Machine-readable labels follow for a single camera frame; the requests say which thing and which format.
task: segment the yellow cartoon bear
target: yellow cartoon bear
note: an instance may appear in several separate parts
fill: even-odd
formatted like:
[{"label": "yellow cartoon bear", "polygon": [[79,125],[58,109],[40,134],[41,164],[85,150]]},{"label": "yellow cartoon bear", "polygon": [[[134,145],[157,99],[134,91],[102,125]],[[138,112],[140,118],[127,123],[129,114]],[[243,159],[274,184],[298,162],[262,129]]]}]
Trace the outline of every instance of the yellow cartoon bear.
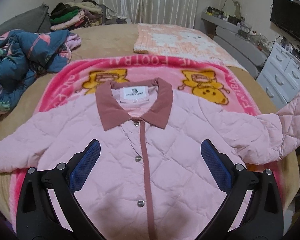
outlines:
[{"label": "yellow cartoon bear", "polygon": [[96,92],[96,87],[108,80],[118,83],[129,82],[125,79],[127,76],[126,69],[97,70],[89,73],[89,80],[82,84],[82,88],[89,89],[85,95]]},{"label": "yellow cartoon bear", "polygon": [[187,79],[183,80],[183,85],[178,87],[179,90],[183,90],[185,86],[188,86],[192,88],[192,93],[197,97],[205,98],[210,102],[220,105],[227,105],[229,103],[228,98],[222,90],[227,94],[230,91],[217,81],[216,73],[213,70],[201,72],[183,70],[182,73]]}]

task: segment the size tag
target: size tag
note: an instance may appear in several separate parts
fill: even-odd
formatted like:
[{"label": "size tag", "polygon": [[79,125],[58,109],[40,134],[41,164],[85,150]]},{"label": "size tag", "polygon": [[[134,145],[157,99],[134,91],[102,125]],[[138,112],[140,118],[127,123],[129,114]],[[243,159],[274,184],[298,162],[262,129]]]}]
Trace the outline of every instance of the size tag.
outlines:
[{"label": "size tag", "polygon": [[127,87],[120,88],[120,102],[137,103],[149,100],[148,87]]}]

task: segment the brown collar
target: brown collar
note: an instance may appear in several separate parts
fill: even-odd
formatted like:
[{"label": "brown collar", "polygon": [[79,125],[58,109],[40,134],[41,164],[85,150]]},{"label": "brown collar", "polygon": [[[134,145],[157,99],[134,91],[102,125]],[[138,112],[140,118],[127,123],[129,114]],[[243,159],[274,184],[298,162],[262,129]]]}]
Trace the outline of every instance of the brown collar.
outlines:
[{"label": "brown collar", "polygon": [[97,87],[97,107],[101,123],[105,131],[132,119],[126,110],[124,110],[114,99],[111,89],[134,86],[158,86],[157,100],[154,102],[148,112],[143,114],[140,118],[151,125],[165,129],[172,107],[172,86],[161,78],[155,78],[152,80],[125,83],[107,81]]}]

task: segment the blue gripper pad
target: blue gripper pad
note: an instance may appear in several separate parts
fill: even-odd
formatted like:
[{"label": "blue gripper pad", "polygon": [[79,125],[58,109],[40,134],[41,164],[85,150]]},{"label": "blue gripper pad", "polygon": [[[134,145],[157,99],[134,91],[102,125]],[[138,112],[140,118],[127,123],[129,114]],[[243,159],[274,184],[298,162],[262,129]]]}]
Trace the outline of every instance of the blue gripper pad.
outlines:
[{"label": "blue gripper pad", "polygon": [[82,189],[93,166],[97,162],[101,151],[99,141],[96,140],[90,148],[86,148],[85,151],[86,153],[70,174],[69,188],[72,194]]},{"label": "blue gripper pad", "polygon": [[201,143],[201,155],[207,164],[214,180],[216,181],[219,189],[227,194],[230,193],[232,188],[232,176],[216,152],[212,147],[209,140],[204,140]]}]

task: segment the television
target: television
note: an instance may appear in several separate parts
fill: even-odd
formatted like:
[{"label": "television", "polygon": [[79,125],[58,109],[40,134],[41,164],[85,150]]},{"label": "television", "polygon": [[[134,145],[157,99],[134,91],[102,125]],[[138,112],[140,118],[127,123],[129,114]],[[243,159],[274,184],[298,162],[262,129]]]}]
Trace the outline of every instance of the television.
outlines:
[{"label": "television", "polygon": [[271,22],[300,41],[300,2],[273,0]]}]

